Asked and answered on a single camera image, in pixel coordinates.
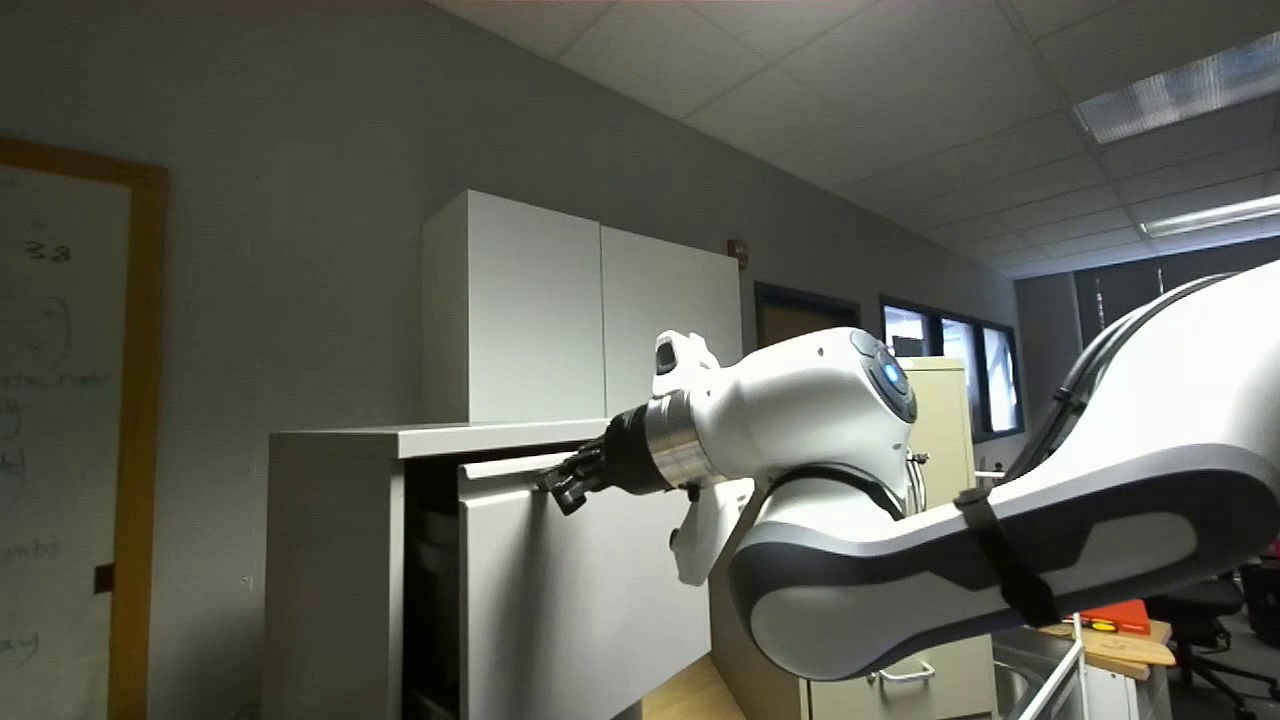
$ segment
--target ceiling light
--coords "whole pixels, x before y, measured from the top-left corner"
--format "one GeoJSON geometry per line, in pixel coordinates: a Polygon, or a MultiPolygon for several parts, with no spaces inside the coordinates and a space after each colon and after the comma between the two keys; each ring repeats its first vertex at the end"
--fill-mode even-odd
{"type": "Polygon", "coordinates": [[[1268,93],[1280,93],[1280,30],[1093,97],[1075,119],[1096,142],[1115,142],[1268,93]]]}
{"type": "Polygon", "coordinates": [[[1164,214],[1164,221],[1151,221],[1151,222],[1139,222],[1139,229],[1150,235],[1185,235],[1185,233],[1248,222],[1248,221],[1264,221],[1264,214],[1280,214],[1280,191],[1277,194],[1255,194],[1255,198],[1245,198],[1245,203],[1221,203],[1221,207],[1203,207],[1203,211],[1164,214]]]}

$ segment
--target whiteboard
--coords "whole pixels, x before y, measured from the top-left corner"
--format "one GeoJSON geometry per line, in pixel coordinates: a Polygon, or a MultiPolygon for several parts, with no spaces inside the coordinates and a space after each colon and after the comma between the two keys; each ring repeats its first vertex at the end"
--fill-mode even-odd
{"type": "Polygon", "coordinates": [[[4,716],[145,716],[151,180],[147,166],[0,140],[4,716]]]}

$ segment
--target office chair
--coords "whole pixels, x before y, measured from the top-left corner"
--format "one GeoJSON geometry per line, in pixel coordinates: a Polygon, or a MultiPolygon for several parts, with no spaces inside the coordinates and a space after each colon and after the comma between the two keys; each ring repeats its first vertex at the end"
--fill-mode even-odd
{"type": "Polygon", "coordinates": [[[1280,565],[1239,565],[1248,629],[1264,644],[1280,644],[1280,565]]]}
{"type": "Polygon", "coordinates": [[[1181,667],[1181,682],[1194,682],[1194,676],[1209,680],[1221,697],[1234,698],[1237,716],[1245,720],[1251,712],[1245,706],[1245,697],[1225,676],[1255,680],[1268,689],[1273,698],[1280,698],[1280,682],[1264,673],[1234,667],[1194,653],[1194,647],[1228,653],[1234,631],[1221,622],[1221,614],[1237,614],[1239,609],[1245,609],[1245,593],[1234,577],[1150,596],[1150,612],[1169,618],[1171,629],[1171,657],[1181,667]]]}

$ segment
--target white ceiling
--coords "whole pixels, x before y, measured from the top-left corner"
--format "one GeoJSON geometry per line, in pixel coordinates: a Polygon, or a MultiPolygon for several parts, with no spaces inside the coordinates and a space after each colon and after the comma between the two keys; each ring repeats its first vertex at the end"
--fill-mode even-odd
{"type": "Polygon", "coordinates": [[[1280,97],[1096,146],[1075,99],[1280,28],[1280,0],[435,0],[1008,276],[1280,191],[1280,97]]]}

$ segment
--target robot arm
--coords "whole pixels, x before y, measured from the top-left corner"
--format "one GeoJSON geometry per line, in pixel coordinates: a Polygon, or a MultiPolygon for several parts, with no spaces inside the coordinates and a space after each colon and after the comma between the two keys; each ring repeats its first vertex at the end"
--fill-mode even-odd
{"type": "Polygon", "coordinates": [[[705,365],[549,476],[691,499],[754,476],[759,513],[726,551],[755,647],[845,680],[917,647],[1046,622],[1221,572],[1280,525],[1280,262],[1126,316],[1074,368],[1012,478],[907,514],[902,365],[863,332],[817,332],[705,365]]]}

